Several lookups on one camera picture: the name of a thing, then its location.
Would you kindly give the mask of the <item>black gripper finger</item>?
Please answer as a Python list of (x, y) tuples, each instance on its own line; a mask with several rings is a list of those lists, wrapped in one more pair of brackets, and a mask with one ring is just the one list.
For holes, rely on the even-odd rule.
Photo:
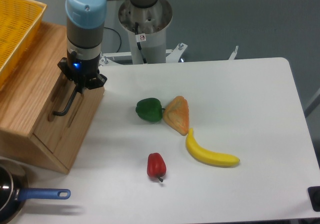
[(85, 88), (87, 89), (97, 89), (103, 87), (107, 81), (107, 77), (102, 74), (97, 74), (94, 78), (87, 79), (85, 81)]
[(68, 65), (67, 58), (63, 57), (58, 63), (58, 67), (66, 78), (75, 84), (75, 89), (80, 94), (83, 93), (82, 75), (80, 73), (80, 63), (71, 63)]

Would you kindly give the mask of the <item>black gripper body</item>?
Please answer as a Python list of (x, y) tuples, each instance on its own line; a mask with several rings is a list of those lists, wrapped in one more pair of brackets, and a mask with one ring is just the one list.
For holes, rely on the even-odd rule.
[(93, 59), (83, 60), (78, 58), (78, 54), (73, 51), (67, 52), (67, 66), (71, 72), (73, 81), (91, 80), (98, 74), (98, 65), (100, 55)]

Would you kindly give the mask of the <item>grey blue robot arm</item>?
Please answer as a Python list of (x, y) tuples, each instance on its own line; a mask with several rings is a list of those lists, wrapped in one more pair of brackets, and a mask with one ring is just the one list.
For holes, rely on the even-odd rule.
[[(58, 66), (75, 83), (73, 93), (102, 87), (99, 73), (107, 4), (118, 0), (66, 0), (67, 57)], [(134, 64), (166, 61), (166, 30), (172, 21), (167, 0), (123, 0), (118, 19), (128, 32)]]

